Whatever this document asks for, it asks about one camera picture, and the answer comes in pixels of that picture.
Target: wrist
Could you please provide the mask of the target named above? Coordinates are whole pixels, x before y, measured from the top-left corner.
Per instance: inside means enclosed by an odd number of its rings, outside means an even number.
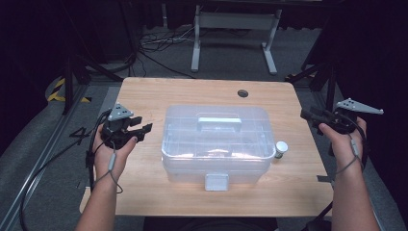
[[[117,184],[111,174],[109,171],[105,172],[105,174],[101,174],[99,178],[96,178],[94,187],[103,188],[105,190],[116,190]]]

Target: metal bracket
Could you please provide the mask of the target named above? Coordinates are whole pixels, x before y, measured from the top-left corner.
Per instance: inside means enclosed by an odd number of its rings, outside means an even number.
[[[369,113],[369,114],[378,114],[378,115],[384,114],[384,110],[382,109],[375,109],[368,105],[352,100],[351,98],[338,102],[336,104],[336,108],[344,108],[344,109],[350,110],[352,112],[357,112],[357,113]]]

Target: tripod leg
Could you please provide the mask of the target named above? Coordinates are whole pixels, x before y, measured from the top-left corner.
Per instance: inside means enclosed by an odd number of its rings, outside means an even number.
[[[67,58],[65,62],[64,78],[65,78],[65,107],[63,115],[66,115],[69,109],[71,109],[72,107],[74,97],[71,60],[69,58]]]

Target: container handle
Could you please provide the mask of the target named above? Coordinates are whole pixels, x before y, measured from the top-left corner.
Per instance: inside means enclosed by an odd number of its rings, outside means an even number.
[[[235,132],[240,132],[242,121],[240,118],[229,117],[199,117],[197,122],[197,130],[202,131],[206,129],[222,129],[233,128]]]

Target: metal stand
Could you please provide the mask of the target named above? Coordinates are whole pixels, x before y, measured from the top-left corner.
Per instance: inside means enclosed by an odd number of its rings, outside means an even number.
[[[197,72],[200,60],[200,28],[229,28],[249,30],[269,30],[268,42],[263,42],[262,47],[268,64],[269,73],[277,73],[275,63],[270,53],[276,28],[279,24],[282,10],[275,14],[250,14],[250,13],[205,13],[200,6],[195,8],[194,21],[194,48],[192,50],[191,71]]]

